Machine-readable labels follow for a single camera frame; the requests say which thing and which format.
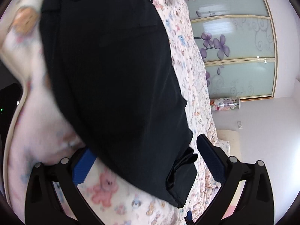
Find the black pants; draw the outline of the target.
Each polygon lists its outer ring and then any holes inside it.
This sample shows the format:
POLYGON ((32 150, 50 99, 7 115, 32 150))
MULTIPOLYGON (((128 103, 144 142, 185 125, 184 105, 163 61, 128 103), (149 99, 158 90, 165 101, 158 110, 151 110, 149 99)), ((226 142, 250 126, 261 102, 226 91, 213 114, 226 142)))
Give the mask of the black pants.
POLYGON ((181 208, 197 154, 153 0, 44 0, 40 34, 57 105, 117 175, 181 208))

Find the teddy bear print bedspread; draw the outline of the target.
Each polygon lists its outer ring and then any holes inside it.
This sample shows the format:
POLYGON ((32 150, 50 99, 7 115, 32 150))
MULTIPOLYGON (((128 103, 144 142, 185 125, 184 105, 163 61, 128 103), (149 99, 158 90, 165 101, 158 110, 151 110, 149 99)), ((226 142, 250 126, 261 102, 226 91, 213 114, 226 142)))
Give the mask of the teddy bear print bedspread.
POLYGON ((22 96, 4 140, 3 185, 23 224, 34 169, 89 148, 77 191, 105 224, 184 224, 216 188, 197 150, 217 143, 184 0, 8 0, 1 61, 22 96))

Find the white shelf with plush toys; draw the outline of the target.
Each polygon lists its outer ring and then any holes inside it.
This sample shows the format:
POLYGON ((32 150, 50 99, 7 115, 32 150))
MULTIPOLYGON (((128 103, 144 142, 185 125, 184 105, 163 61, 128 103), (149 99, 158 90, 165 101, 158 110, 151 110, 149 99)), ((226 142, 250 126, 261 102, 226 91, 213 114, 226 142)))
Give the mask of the white shelf with plush toys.
POLYGON ((212 111, 228 111, 235 110, 241 107, 241 101, 237 98, 222 97, 210 100, 212 111))

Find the floral glass sliding wardrobe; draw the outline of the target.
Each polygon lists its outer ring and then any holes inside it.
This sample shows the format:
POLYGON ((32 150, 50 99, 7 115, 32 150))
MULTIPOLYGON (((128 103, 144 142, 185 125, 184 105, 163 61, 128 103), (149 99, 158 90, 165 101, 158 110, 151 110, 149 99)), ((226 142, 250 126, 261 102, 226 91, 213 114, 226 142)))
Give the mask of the floral glass sliding wardrobe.
POLYGON ((277 42, 266 0, 184 0, 206 67, 209 96, 269 99, 277 80, 277 42))

